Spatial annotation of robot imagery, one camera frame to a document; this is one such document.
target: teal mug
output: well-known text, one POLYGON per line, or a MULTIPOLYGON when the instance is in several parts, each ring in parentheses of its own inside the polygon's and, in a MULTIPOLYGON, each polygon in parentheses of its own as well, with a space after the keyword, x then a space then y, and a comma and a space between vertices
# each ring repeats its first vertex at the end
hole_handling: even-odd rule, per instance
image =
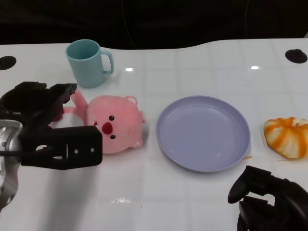
POLYGON ((112 54, 109 51, 101 51, 100 45, 93 40, 77 40, 66 48, 65 54, 77 83, 84 88, 99 86, 104 81, 105 74, 114 72, 112 54), (110 71, 104 71, 101 54, 109 57, 110 71))

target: dark background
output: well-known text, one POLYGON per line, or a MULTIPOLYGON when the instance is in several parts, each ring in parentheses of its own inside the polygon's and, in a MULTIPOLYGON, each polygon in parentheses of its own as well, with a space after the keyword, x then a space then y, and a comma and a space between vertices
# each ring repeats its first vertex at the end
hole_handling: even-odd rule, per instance
POLYGON ((0 1, 0 44, 84 38, 115 49, 167 49, 307 32, 308 0, 0 1))

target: red nose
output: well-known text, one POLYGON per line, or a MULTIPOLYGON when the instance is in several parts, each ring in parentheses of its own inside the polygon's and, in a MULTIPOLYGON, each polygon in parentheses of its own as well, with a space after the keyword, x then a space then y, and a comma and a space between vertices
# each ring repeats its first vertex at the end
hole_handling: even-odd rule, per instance
POLYGON ((112 124, 107 122, 107 123, 104 123, 104 125, 102 126, 102 131, 103 133, 109 135, 112 133, 112 124))

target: table surface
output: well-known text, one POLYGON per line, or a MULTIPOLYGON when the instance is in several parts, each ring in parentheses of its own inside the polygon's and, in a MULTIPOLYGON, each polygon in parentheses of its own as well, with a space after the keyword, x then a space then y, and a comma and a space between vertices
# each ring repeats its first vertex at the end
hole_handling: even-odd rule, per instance
MULTIPOLYGON (((16 65, 0 71, 0 95, 22 81, 49 87, 76 82, 64 54, 67 44, 2 45, 0 56, 16 65)), ((238 205, 229 205, 232 184, 246 165, 260 167, 308 190, 308 158, 288 161, 266 145, 265 121, 308 118, 308 62, 285 58, 290 49, 308 54, 307 39, 226 40, 178 50, 110 51, 114 73, 94 89, 99 95, 133 95, 145 112, 144 146, 104 156, 97 167, 57 171, 20 167, 19 189, 3 209, 3 231, 235 231, 238 205), (155 125, 176 99, 209 95, 235 106, 251 129, 250 158, 217 173, 183 169, 159 150, 155 125)), ((107 57, 103 57, 109 69, 107 57)), ((265 196, 273 202, 272 196, 265 196)))

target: plate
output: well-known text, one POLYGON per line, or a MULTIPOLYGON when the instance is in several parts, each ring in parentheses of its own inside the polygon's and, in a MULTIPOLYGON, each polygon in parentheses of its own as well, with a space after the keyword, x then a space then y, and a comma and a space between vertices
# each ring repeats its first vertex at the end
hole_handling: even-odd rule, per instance
POLYGON ((162 151, 175 163, 199 172, 230 168, 250 148, 250 130, 233 106, 209 96, 191 96, 166 107, 156 124, 162 151))

